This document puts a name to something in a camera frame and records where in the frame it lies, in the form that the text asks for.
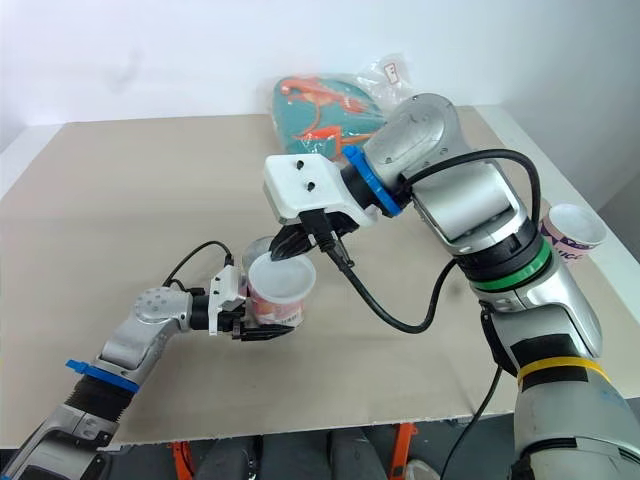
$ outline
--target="paper cup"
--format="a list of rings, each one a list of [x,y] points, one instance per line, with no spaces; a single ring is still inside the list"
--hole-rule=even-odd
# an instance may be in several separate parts
[[[249,267],[251,310],[260,324],[297,327],[302,322],[304,297],[316,281],[316,269],[304,255],[271,261],[267,252]]]
[[[607,236],[607,229],[598,215],[570,204],[551,207],[540,222],[540,232],[565,263],[580,260]]]

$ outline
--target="white label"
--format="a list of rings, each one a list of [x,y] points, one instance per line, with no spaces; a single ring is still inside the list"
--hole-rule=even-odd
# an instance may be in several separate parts
[[[396,64],[395,63],[387,63],[384,66],[384,73],[387,76],[387,80],[389,80],[389,83],[391,85],[398,83],[400,81],[400,78],[398,78],[398,71],[396,70]]]

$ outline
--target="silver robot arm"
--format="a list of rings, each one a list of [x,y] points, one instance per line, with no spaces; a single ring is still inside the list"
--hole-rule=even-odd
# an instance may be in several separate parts
[[[478,297],[495,361],[518,379],[512,478],[638,478],[640,426],[595,362],[598,319],[492,157],[505,151],[470,153],[453,105],[425,94],[343,152],[342,170],[319,155],[267,159],[265,192],[284,224],[272,257],[318,245],[367,300],[340,238],[412,202]],[[481,161],[448,168],[469,155]]]
[[[234,339],[269,340],[292,327],[256,326],[245,321],[246,286],[238,267],[226,265],[211,282],[210,295],[167,287],[152,288],[136,299],[91,364],[69,360],[82,374],[69,398],[27,439],[1,480],[92,480],[105,466],[106,447],[118,420],[151,374],[164,347],[178,333],[229,332]]]

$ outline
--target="blue clamp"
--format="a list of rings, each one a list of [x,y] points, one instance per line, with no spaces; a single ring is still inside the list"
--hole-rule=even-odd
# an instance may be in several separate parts
[[[356,170],[360,174],[360,176],[364,179],[364,181],[369,185],[369,188],[374,193],[382,206],[391,214],[392,217],[395,217],[402,209],[398,206],[389,192],[384,188],[384,185],[380,183],[376,174],[373,173],[371,167],[367,163],[367,160],[364,158],[364,152],[361,148],[356,147],[355,145],[348,145],[342,149],[342,153],[349,163],[356,167]]]
[[[67,363],[65,365],[73,369],[76,373],[89,375],[90,377],[97,378],[98,380],[110,383],[111,385],[115,385],[116,387],[124,388],[125,390],[133,393],[137,393],[137,391],[140,390],[140,385],[138,385],[137,383],[133,383],[131,380],[119,377],[118,375],[107,372],[106,370],[96,368],[92,365],[89,365],[87,362],[67,360]]]

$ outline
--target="beige table surface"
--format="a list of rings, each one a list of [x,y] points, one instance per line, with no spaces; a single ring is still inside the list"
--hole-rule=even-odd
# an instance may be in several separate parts
[[[460,109],[475,147],[498,140]],[[66,125],[0,203],[0,444],[15,446],[61,401],[144,289],[195,245],[239,256],[277,231],[262,193],[264,158],[280,151],[266,116]],[[528,187],[516,168],[524,198]],[[412,209],[346,239],[357,272],[406,322],[423,317],[447,254]],[[494,365],[475,297],[459,271],[432,328],[396,332],[373,316],[333,264],[311,254],[318,281],[293,334],[241,344],[205,332],[170,342],[122,418],[119,442],[224,437],[470,415]],[[222,261],[203,252],[180,278],[206,285]],[[640,395],[640,328],[589,261],[574,272],[600,315],[602,364]],[[504,376],[488,412],[513,410]]]

